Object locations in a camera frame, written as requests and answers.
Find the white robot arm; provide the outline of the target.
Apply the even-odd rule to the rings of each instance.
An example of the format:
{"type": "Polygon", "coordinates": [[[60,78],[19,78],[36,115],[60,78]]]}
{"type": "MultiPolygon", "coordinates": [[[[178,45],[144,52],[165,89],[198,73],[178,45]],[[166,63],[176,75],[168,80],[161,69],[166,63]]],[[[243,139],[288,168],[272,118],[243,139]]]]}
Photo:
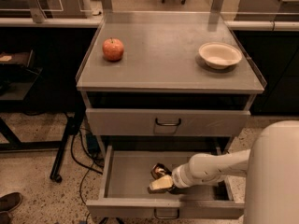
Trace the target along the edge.
{"type": "Polygon", "coordinates": [[[220,156],[198,153],[172,172],[156,166],[152,175],[153,192],[244,176],[244,224],[299,224],[299,121],[267,126],[250,149],[220,156]]]}

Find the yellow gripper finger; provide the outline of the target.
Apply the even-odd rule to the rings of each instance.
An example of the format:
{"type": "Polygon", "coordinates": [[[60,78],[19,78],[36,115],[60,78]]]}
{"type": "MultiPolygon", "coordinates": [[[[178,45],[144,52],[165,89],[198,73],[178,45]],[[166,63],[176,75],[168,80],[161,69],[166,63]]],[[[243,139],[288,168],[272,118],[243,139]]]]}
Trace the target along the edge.
{"type": "Polygon", "coordinates": [[[173,179],[170,175],[162,176],[149,184],[149,193],[161,193],[171,190],[174,187],[173,179]]]}

